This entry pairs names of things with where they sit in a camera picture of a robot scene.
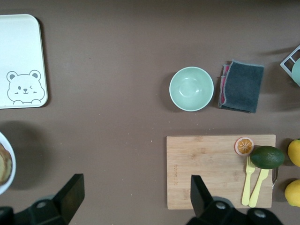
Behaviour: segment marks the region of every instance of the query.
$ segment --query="white tray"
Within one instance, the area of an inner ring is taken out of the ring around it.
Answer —
[[[0,62],[0,109],[46,103],[43,48],[36,18],[0,15]]]

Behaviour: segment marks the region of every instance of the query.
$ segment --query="light green bowl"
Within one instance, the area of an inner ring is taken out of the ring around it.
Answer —
[[[197,111],[211,100],[214,84],[210,75],[198,67],[178,71],[170,82],[170,96],[174,104],[185,111]]]

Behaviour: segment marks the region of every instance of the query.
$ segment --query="dish rack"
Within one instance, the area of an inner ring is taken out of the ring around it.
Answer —
[[[292,78],[292,68],[295,62],[300,59],[300,45],[286,57],[280,64],[285,72]]]

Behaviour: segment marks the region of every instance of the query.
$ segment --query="yellow knife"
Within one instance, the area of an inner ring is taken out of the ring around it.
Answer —
[[[257,204],[257,199],[259,196],[259,191],[261,189],[262,182],[264,179],[266,179],[268,177],[268,173],[269,173],[269,170],[266,170],[266,169],[261,169],[261,172],[259,173],[257,183],[254,187],[254,190],[253,190],[252,195],[249,200],[249,206],[251,208],[254,208]]]

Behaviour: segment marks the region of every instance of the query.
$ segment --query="yellow lemon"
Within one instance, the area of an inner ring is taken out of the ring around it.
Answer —
[[[285,198],[291,206],[300,207],[300,180],[295,180],[286,187]]]
[[[300,166],[300,139],[293,140],[287,150],[287,154],[296,166]]]

